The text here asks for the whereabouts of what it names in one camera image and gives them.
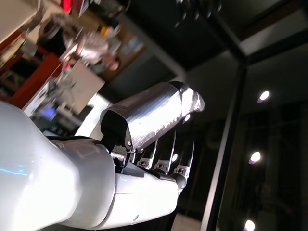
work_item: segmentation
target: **metallic sleeve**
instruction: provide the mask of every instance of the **metallic sleeve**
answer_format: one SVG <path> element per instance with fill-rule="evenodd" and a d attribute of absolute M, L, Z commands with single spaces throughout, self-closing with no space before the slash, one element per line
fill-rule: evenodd
<path fill-rule="evenodd" d="M 145 148 L 171 130 L 187 114 L 204 110 L 202 97 L 179 82 L 158 83 L 102 112 L 111 110 L 128 125 L 125 146 L 129 150 Z"/>

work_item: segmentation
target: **machine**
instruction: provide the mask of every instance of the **machine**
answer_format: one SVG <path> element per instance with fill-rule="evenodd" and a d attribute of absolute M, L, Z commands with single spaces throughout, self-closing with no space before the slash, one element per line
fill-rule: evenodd
<path fill-rule="evenodd" d="M 168 175 L 173 128 L 204 107 L 186 84 L 159 83 L 103 111 L 104 136 L 97 141 L 49 139 L 20 109 L 0 102 L 0 230 L 35 231 L 56 223 L 102 230 L 171 213 L 194 149 L 188 139 Z M 134 165 L 137 153 L 143 157 Z M 160 155 L 155 165 L 154 155 Z"/>

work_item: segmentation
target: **dark ceiling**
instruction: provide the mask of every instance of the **dark ceiling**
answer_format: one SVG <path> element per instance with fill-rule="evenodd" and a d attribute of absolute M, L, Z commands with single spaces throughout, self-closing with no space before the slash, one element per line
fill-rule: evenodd
<path fill-rule="evenodd" d="M 175 27 L 175 0 L 133 0 L 127 15 L 185 69 L 222 51 L 202 20 L 187 17 Z"/>
<path fill-rule="evenodd" d="M 243 40 L 298 8 L 294 0 L 223 0 L 219 14 Z M 224 50 L 201 17 L 194 20 L 188 14 L 175 27 L 179 21 L 176 0 L 132 0 L 127 15 L 186 70 Z"/>

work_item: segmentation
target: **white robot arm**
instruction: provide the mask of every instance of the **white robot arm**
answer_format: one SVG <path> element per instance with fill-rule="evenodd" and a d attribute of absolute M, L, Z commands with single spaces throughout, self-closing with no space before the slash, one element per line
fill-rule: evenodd
<path fill-rule="evenodd" d="M 49 140 L 21 110 L 0 102 L 0 230 L 35 231 L 56 223 L 101 230 L 171 213 L 194 147 L 187 141 L 168 176 L 172 128 L 204 107 L 187 85 L 159 83 L 104 111 L 101 141 Z M 146 151 L 150 144 L 154 152 Z M 129 159 L 136 152 L 143 157 L 134 165 Z M 160 158 L 151 170 L 155 154 Z"/>

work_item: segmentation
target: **black metal frame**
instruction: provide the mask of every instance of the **black metal frame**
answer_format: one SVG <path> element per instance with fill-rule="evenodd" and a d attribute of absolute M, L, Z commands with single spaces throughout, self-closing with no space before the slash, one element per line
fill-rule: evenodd
<path fill-rule="evenodd" d="M 302 0 L 302 3 L 308 16 L 308 0 Z M 214 231 L 217 226 L 234 141 L 235 129 L 241 109 L 246 73 L 249 65 L 253 65 L 257 62 L 286 52 L 308 42 L 308 29 L 305 29 L 247 56 L 238 45 L 239 42 L 237 41 L 236 36 L 231 32 L 219 16 L 218 12 L 216 12 L 215 8 L 212 6 L 213 2 L 210 0 L 211 14 L 209 17 L 207 17 L 207 15 L 203 15 L 208 30 L 219 41 L 219 43 L 223 47 L 227 48 L 234 58 L 238 60 L 239 67 L 237 78 L 234 83 L 235 86 L 233 96 L 229 106 L 223 136 L 220 143 L 218 157 L 216 160 L 214 174 L 205 205 L 201 231 Z"/>

